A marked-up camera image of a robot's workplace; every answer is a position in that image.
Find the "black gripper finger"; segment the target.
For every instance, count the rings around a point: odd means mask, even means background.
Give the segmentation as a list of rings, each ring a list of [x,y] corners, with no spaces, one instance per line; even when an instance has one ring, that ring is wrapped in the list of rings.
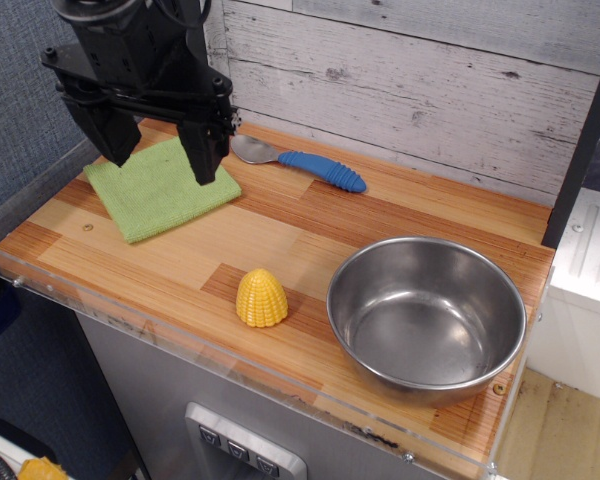
[[[141,139],[132,114],[114,108],[108,100],[62,99],[73,120],[107,160],[122,167]]]
[[[179,122],[177,131],[196,182],[201,186],[213,183],[229,153],[230,135],[222,127],[192,120]]]

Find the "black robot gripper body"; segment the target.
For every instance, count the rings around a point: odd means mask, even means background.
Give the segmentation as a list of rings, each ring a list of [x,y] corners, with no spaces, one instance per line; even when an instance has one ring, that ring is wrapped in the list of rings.
[[[231,80],[207,60],[208,1],[55,1],[76,43],[48,47],[41,61],[61,94],[108,100],[136,117],[192,120],[235,130]]]

